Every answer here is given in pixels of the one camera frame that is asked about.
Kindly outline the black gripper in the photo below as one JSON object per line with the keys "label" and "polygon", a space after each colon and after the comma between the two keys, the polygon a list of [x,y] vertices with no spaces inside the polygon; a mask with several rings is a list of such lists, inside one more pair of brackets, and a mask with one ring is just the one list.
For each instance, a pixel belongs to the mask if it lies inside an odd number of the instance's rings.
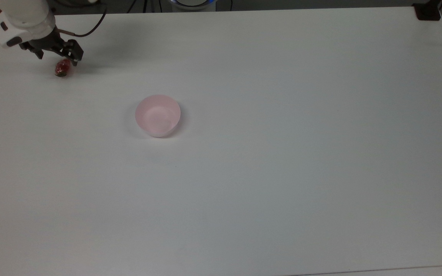
{"label": "black gripper", "polygon": [[40,60],[43,59],[43,51],[60,52],[63,50],[63,57],[67,58],[74,67],[77,66],[84,55],[79,43],[74,39],[63,40],[58,29],[53,29],[50,34],[43,38],[19,43],[19,47],[34,53]]}

